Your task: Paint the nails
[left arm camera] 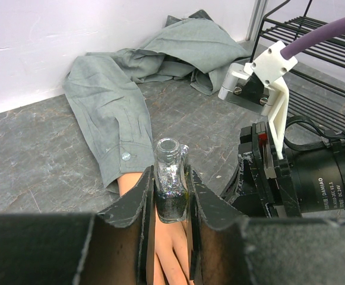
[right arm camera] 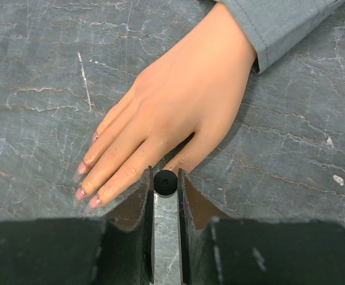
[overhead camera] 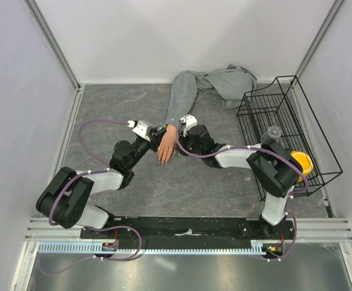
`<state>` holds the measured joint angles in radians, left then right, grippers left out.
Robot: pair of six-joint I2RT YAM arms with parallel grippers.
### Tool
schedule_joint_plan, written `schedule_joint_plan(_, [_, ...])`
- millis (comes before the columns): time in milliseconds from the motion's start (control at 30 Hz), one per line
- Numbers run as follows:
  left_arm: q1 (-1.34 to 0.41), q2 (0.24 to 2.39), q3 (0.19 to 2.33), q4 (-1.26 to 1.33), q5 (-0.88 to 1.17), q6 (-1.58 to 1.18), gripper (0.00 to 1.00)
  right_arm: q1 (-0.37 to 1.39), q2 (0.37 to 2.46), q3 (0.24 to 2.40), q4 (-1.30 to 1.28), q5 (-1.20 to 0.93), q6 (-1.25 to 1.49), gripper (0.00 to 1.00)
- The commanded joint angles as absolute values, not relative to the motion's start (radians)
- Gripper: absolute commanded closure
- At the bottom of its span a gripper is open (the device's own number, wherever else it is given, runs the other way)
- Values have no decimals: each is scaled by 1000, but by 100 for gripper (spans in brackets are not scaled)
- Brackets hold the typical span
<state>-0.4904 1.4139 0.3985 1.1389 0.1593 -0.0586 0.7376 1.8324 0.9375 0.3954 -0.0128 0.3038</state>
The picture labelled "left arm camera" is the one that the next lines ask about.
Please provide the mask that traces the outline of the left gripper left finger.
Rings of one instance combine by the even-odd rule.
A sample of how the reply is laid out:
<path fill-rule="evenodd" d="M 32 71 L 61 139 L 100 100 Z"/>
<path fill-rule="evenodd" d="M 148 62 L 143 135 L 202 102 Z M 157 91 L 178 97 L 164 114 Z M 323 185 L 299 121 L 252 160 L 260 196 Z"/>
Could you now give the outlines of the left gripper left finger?
<path fill-rule="evenodd" d="M 99 213 L 0 214 L 0 284 L 152 284 L 153 172 Z"/>

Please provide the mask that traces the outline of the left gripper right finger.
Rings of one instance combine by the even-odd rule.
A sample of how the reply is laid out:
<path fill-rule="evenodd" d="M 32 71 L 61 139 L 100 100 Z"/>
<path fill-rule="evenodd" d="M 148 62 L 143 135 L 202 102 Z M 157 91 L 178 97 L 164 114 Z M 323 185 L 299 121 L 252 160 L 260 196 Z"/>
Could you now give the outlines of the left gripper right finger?
<path fill-rule="evenodd" d="M 195 284 L 345 284 L 345 219 L 250 218 L 188 170 Z"/>

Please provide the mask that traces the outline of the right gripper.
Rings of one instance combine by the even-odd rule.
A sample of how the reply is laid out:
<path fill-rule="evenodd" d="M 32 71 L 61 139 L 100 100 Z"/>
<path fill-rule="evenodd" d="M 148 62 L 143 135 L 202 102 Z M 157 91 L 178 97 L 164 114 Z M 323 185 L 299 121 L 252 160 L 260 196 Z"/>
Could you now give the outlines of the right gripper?
<path fill-rule="evenodd" d="M 249 217 L 301 217 L 287 157 L 277 157 L 265 122 L 241 129 L 238 165 L 222 198 Z"/>

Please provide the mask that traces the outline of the nail polish bottle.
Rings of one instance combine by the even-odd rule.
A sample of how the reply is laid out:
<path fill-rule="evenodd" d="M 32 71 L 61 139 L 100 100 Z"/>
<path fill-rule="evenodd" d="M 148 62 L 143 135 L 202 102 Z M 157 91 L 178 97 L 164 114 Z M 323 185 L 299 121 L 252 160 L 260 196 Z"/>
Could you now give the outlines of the nail polish bottle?
<path fill-rule="evenodd" d="M 189 147 L 174 138 L 162 138 L 156 144 L 156 208 L 162 223 L 186 219 L 188 190 L 184 167 Z"/>

